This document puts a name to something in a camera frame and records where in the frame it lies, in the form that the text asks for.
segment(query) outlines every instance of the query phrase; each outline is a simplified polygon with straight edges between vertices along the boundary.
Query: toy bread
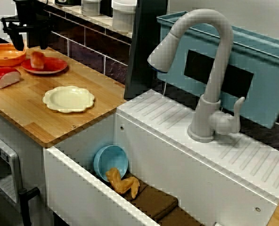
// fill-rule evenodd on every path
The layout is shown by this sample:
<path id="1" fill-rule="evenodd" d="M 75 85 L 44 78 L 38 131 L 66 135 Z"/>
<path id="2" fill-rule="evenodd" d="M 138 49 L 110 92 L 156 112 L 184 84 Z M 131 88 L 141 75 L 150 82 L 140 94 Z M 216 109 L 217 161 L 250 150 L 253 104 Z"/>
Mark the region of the toy bread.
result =
<path id="1" fill-rule="evenodd" d="M 12 67 L 0 68 L 0 89 L 20 81 L 21 73 Z"/>
<path id="2" fill-rule="evenodd" d="M 118 194 L 125 194 L 131 188 L 131 196 L 135 199 L 138 191 L 140 182 L 135 177 L 130 177 L 121 180 L 120 172 L 117 168 L 111 168 L 106 172 L 106 177 L 110 184 Z"/>
<path id="3" fill-rule="evenodd" d="M 32 68 L 43 69 L 45 63 L 45 55 L 41 52 L 34 51 L 31 53 Z"/>

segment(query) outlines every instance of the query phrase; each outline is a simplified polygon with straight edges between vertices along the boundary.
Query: toy sink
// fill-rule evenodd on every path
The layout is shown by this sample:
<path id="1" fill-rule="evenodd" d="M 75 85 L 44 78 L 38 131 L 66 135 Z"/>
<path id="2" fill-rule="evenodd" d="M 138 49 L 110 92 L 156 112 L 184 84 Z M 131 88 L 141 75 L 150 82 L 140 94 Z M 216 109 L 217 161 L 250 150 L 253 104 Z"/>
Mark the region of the toy sink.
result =
<path id="1" fill-rule="evenodd" d="M 96 152 L 116 144 L 129 171 L 178 198 L 205 226 L 266 226 L 279 203 L 279 151 L 243 134 L 198 143 L 193 110 L 152 90 L 44 150 L 48 206 L 72 226 L 156 226 L 93 176 Z"/>

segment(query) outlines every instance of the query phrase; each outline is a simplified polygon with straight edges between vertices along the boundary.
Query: white faucet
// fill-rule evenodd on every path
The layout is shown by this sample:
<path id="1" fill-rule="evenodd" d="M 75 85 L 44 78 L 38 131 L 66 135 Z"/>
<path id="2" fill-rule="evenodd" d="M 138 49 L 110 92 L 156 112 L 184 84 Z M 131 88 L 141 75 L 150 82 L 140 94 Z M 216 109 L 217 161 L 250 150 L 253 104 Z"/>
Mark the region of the white faucet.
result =
<path id="1" fill-rule="evenodd" d="M 234 38 L 233 29 L 227 18 L 211 9 L 197 9 L 183 15 L 151 53 L 148 62 L 155 70 L 167 73 L 172 65 L 181 37 L 188 28 L 196 24 L 214 26 L 220 37 L 205 93 L 200 97 L 192 123 L 188 127 L 188 134 L 192 139 L 199 142 L 210 142 L 214 139 L 215 131 L 223 135 L 240 131 L 239 111 L 245 100 L 242 97 L 236 101 L 234 116 L 219 111 L 221 103 L 219 95 Z"/>

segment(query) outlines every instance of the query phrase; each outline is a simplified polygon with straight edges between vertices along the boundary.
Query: cream plate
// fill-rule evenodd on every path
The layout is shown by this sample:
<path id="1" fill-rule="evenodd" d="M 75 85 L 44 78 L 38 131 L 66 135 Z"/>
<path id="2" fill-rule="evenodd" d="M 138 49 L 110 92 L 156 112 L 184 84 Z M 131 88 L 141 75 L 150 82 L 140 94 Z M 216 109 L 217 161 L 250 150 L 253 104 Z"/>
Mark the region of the cream plate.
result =
<path id="1" fill-rule="evenodd" d="M 93 106 L 94 95 L 76 86 L 61 86 L 45 93 L 42 101 L 49 109 L 63 113 L 82 112 Z"/>

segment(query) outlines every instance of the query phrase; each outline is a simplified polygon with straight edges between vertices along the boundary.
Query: faucet handle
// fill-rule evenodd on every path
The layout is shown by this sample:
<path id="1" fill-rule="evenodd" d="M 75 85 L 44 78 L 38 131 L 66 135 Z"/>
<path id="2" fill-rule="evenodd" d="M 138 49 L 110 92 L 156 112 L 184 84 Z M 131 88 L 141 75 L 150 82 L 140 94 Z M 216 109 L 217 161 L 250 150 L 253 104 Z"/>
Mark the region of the faucet handle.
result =
<path id="1" fill-rule="evenodd" d="M 245 97 L 241 97 L 234 104 L 234 116 L 221 111 L 215 111 L 209 117 L 209 123 L 217 133 L 227 135 L 229 133 L 238 133 L 240 131 L 240 109 L 245 101 Z"/>
<path id="2" fill-rule="evenodd" d="M 240 131 L 240 109 L 245 101 L 245 97 L 241 97 L 234 104 L 234 116 L 231 118 L 231 132 L 238 133 Z"/>

